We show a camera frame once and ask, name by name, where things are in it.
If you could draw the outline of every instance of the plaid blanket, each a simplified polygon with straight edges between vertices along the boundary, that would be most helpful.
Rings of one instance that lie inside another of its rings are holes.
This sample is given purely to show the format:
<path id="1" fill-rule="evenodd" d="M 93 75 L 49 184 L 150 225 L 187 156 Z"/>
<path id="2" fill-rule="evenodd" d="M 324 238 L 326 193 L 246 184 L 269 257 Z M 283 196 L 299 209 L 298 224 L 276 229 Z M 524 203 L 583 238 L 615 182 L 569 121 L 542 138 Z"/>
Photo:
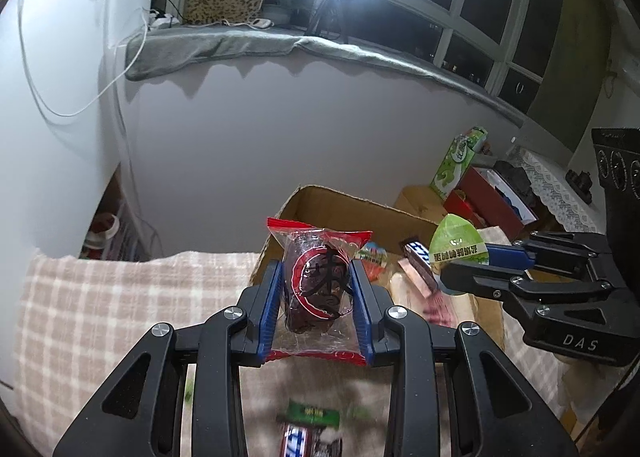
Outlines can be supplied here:
<path id="1" fill-rule="evenodd" d="M 205 321 L 235 304 L 258 259 L 254 253 L 181 253 L 144 263 L 72 257 L 31 262 L 20 302 L 15 359 L 17 417 L 34 446 L 49 456 L 97 387 L 158 321 L 175 328 Z M 522 344 L 519 325 L 505 317 L 505 351 L 559 413 L 557 360 Z M 445 397 L 440 366 L 438 393 Z M 193 376 L 193 365 L 189 376 Z M 289 399 L 346 415 L 344 454 L 382 456 L 391 369 L 315 358 L 272 361 L 241 369 L 242 411 L 251 457 L 274 456 L 276 414 Z M 441 454 L 450 454 L 446 401 L 441 407 Z M 191 454 L 186 404 L 181 455 Z"/>

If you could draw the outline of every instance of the clear plastic wrapper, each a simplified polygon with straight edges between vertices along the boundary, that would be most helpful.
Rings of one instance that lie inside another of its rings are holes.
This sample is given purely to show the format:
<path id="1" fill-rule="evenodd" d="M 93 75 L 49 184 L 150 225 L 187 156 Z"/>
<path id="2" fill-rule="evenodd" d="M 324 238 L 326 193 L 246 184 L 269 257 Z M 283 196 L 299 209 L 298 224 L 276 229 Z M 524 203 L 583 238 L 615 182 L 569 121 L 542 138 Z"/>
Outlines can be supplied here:
<path id="1" fill-rule="evenodd" d="M 270 218 L 284 249 L 284 285 L 270 359 L 291 355 L 364 364 L 351 315 L 349 262 L 370 231 L 333 231 Z"/>

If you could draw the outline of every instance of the blue gripper pad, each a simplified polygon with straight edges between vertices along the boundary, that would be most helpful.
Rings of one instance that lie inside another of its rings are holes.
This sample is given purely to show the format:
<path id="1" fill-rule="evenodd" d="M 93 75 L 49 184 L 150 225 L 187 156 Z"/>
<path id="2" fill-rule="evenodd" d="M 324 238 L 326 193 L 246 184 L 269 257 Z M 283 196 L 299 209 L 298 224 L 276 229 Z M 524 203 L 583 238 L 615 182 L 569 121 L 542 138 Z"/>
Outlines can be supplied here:
<path id="1" fill-rule="evenodd" d="M 371 365 L 373 361 L 371 319 L 364 303 L 360 281 L 353 263 L 350 263 L 349 271 L 351 272 L 351 288 L 353 289 L 353 323 L 356 327 L 358 345 L 367 365 Z"/>
<path id="2" fill-rule="evenodd" d="M 273 335 L 276 330 L 276 321 L 278 319 L 278 311 L 280 310 L 280 292 L 284 285 L 282 262 L 278 263 L 276 272 L 269 286 L 267 301 L 262 310 L 260 317 L 260 334 L 258 335 L 258 358 L 263 363 L 267 356 L 271 353 L 271 344 L 273 344 Z"/>

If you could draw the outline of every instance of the green snack package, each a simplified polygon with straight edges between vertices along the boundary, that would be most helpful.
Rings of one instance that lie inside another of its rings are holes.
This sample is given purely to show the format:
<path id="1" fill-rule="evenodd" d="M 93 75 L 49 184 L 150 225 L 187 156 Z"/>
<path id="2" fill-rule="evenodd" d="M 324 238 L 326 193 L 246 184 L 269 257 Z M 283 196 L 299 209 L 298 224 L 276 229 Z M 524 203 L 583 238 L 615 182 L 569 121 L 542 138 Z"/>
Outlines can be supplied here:
<path id="1" fill-rule="evenodd" d="M 429 246 L 429 263 L 436 275 L 451 260 L 489 264 L 489 252 L 480 233 L 469 221 L 447 214 L 433 234 Z"/>
<path id="2" fill-rule="evenodd" d="M 435 177 L 431 181 L 431 189 L 444 201 L 453 192 L 466 169 L 471 165 L 473 156 L 480 151 L 487 137 L 482 127 L 473 127 L 460 134 L 451 142 Z"/>
<path id="3" fill-rule="evenodd" d="M 332 426 L 340 427 L 340 412 L 337 410 L 329 410 L 327 408 L 311 407 L 309 405 L 301 405 L 295 401 L 289 402 L 289 408 L 286 413 L 287 421 L 291 423 L 300 423 L 303 426 Z"/>

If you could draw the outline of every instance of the white cable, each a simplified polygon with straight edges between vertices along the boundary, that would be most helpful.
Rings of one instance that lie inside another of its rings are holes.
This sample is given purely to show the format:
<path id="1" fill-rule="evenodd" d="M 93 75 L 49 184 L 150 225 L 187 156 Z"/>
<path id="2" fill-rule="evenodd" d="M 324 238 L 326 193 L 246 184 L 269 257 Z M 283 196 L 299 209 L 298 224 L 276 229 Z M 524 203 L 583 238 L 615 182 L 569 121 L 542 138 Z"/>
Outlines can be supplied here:
<path id="1" fill-rule="evenodd" d="M 147 34 L 147 31 L 148 31 L 148 25 L 147 25 L 147 21 L 146 21 L 146 18 L 145 18 L 145 11 L 146 10 L 144 8 L 140 8 L 142 21 L 144 23 L 144 30 L 143 30 L 143 36 L 142 36 L 142 43 L 140 44 L 140 48 L 138 49 L 138 52 L 133 57 L 133 60 L 131 60 L 131 62 L 129 62 L 129 65 L 126 66 L 126 68 L 124 69 L 123 72 L 121 72 L 119 75 L 116 76 L 116 78 L 111 80 L 106 85 L 106 87 L 104 89 L 102 89 L 93 100 L 91 100 L 89 103 L 87 103 L 87 105 L 82 107 L 79 111 L 73 112 L 71 114 L 58 113 L 58 112 L 53 110 L 51 107 L 49 107 L 45 103 L 44 98 L 42 97 L 42 95 L 40 94 L 40 92 L 36 88 L 36 85 L 33 82 L 33 78 L 31 76 L 31 71 L 29 70 L 29 65 L 28 65 L 28 62 L 27 62 L 27 52 L 26 52 L 26 48 L 24 46 L 24 35 L 22 34 L 22 11 L 24 9 L 24 1 L 25 0 L 18 0 L 18 36 L 20 37 L 20 50 L 22 52 L 22 64 L 24 66 L 24 74 L 25 74 L 25 76 L 27 78 L 27 83 L 29 84 L 29 89 L 31 90 L 31 94 L 33 95 L 34 100 L 36 100 L 36 104 L 38 104 L 38 100 L 39 100 L 39 103 L 41 103 L 43 105 L 43 107 L 46 108 L 47 111 L 49 111 L 51 114 L 54 114 L 55 116 L 59 116 L 60 118 L 72 118 L 73 116 L 78 116 L 78 114 L 80 114 L 81 112 L 87 110 L 91 105 L 93 105 L 100 98 L 100 96 L 102 96 L 105 92 L 107 92 L 107 90 L 116 81 L 118 81 L 118 79 L 120 79 L 122 76 L 124 76 L 127 73 L 127 71 L 131 68 L 131 66 L 135 63 L 135 61 L 140 56 L 140 53 L 142 52 L 142 48 L 145 47 L 146 34 Z M 118 45 L 120 45 L 123 41 L 124 41 L 124 39 L 121 40 L 118 43 Z M 42 109 L 40 108 L 40 105 L 38 105 L 38 110 L 40 111 L 40 114 L 42 114 L 42 117 L 47 119 L 47 116 L 45 116 L 44 113 L 42 112 Z"/>
<path id="2" fill-rule="evenodd" d="M 251 28 L 252 30 L 255 31 L 264 31 L 264 30 L 268 30 L 269 28 L 273 27 L 273 22 L 271 22 L 269 20 L 270 25 L 268 25 L 266 28 L 259 28 L 257 26 L 253 25 L 253 22 L 255 22 L 256 20 L 269 20 L 268 18 L 254 18 L 254 20 L 252 20 L 251 22 L 238 22 L 236 24 L 232 24 L 231 22 L 229 22 L 228 20 L 223 19 L 223 20 L 216 20 L 215 22 L 210 22 L 209 24 L 183 24 L 181 25 L 182 28 L 208 28 L 210 26 L 227 26 L 229 28 L 238 28 L 240 26 L 247 26 L 248 28 Z"/>

